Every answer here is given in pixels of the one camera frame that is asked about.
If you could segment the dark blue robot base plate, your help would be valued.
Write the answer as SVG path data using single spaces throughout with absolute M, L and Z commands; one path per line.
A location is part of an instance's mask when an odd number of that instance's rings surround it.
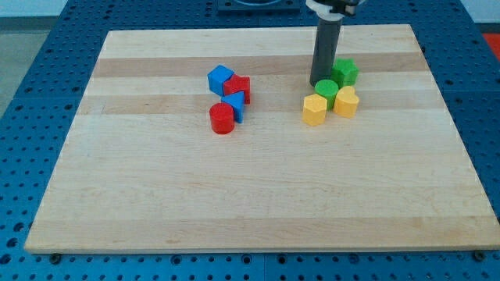
M 299 0 L 216 0 L 219 14 L 237 12 L 299 12 Z

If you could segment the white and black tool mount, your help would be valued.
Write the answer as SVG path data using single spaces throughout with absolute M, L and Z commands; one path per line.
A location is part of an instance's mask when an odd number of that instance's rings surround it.
M 306 0 L 306 6 L 322 20 L 342 20 L 354 16 L 366 0 Z

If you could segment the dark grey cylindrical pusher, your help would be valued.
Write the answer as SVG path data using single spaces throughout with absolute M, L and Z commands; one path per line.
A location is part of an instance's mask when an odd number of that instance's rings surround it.
M 312 56 L 309 83 L 314 87 L 320 80 L 328 80 L 337 51 L 342 20 L 319 19 Z

